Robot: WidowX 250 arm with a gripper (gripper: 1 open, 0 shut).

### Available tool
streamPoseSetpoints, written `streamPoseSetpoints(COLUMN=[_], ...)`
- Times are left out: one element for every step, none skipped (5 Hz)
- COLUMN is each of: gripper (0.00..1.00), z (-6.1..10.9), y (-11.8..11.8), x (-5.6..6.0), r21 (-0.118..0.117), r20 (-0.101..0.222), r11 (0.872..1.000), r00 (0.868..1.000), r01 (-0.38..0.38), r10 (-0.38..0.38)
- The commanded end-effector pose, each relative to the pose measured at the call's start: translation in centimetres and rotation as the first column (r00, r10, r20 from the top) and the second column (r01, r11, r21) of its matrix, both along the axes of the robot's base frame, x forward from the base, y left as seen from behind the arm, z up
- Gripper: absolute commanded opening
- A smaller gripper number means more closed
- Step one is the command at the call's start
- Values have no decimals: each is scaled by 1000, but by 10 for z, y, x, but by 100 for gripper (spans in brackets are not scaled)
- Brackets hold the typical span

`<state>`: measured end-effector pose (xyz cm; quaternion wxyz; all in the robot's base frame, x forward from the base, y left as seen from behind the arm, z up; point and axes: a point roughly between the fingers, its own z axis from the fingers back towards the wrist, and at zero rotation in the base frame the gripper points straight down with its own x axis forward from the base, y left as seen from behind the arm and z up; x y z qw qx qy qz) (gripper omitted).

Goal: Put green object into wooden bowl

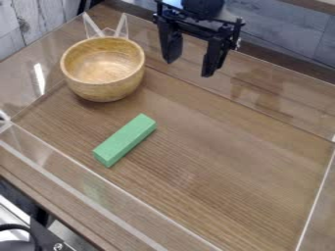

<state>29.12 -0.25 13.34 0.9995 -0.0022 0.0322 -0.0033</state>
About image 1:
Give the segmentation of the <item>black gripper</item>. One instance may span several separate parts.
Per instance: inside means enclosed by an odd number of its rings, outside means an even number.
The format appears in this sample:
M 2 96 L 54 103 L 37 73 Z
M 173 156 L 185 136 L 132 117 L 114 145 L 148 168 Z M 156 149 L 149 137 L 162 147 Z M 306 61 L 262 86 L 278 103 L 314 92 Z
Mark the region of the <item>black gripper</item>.
M 182 35 L 208 41 L 201 76 L 222 66 L 240 43 L 244 19 L 226 10 L 225 0 L 154 0 L 153 23 L 158 28 L 162 58 L 170 64 L 181 55 Z

